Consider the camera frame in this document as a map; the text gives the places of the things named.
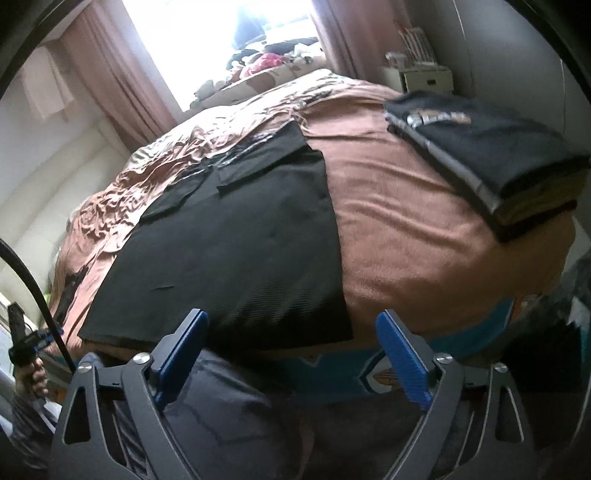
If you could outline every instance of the pile of clothes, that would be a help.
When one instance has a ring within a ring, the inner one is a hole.
[[[306,63],[322,52],[317,37],[295,38],[267,45],[251,44],[235,52],[226,64],[224,78],[204,82],[195,92],[193,103],[197,106],[200,101],[211,97],[219,90],[230,86],[255,73],[267,70],[284,63],[291,63],[297,59],[304,59]]]
[[[574,209],[589,153],[515,111],[477,99],[411,92],[385,102],[388,130],[414,144],[500,241]]]

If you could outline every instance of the gray wall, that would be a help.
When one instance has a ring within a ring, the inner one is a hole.
[[[456,93],[516,109],[591,151],[591,105],[545,39],[505,0],[405,0]],[[591,233],[591,182],[577,217]]]

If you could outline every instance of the white wall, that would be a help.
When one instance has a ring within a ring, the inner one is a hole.
[[[103,116],[63,55],[52,53],[77,101],[76,116],[69,122],[59,113],[37,120],[21,79],[12,81],[0,100],[0,204],[35,168]]]
[[[591,151],[591,105],[542,35],[505,0],[405,0],[456,93],[516,109]],[[579,199],[591,233],[591,181]]]

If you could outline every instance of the black fabric panel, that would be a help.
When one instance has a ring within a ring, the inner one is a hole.
[[[208,167],[169,192],[122,248],[81,338],[147,348],[194,307],[208,313],[208,345],[217,348],[352,338],[324,158],[295,122],[236,163]]]
[[[477,99],[410,92],[384,106],[404,120],[416,109],[469,116],[469,124],[438,121],[420,125],[416,131],[472,170],[501,198],[556,174],[589,168],[589,153],[569,144],[559,133],[513,110]]]
[[[76,290],[78,290],[78,287],[80,286],[80,283],[82,283],[82,280],[84,280],[87,272],[88,266],[84,266],[79,272],[66,277],[64,290],[61,292],[60,302],[57,305],[56,314],[53,316],[53,320],[58,325],[64,325],[66,313],[70,309],[70,305],[72,305],[72,302],[74,301]]]
[[[458,178],[454,172],[442,165],[438,159],[434,158],[425,147],[418,145],[408,134],[400,131],[393,125],[388,126],[388,131],[409,142],[417,151],[417,153],[429,163],[431,168],[439,173],[439,175],[441,175],[452,187],[454,187],[457,194],[461,195],[461,197],[463,197],[470,204],[470,206],[474,208],[474,210],[490,227],[499,242],[509,242],[514,240],[515,238],[518,238],[521,235],[529,232],[536,226],[547,222],[551,218],[557,216],[559,213],[565,212],[567,210],[575,210],[575,208],[577,208],[577,202],[573,200],[559,206],[558,208],[532,215],[524,220],[521,220],[520,222],[513,223],[512,225],[503,225],[499,223],[499,221],[490,211],[488,211],[478,195],[469,186],[467,186],[466,183],[462,181],[462,179]]]

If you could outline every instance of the pink curtain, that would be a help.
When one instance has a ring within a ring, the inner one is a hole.
[[[130,150],[168,132],[176,121],[130,45],[143,46],[129,15],[115,20],[112,0],[94,0],[61,36],[74,68]]]
[[[379,82],[388,51],[403,53],[410,22],[401,0],[312,0],[311,18],[335,72]]]

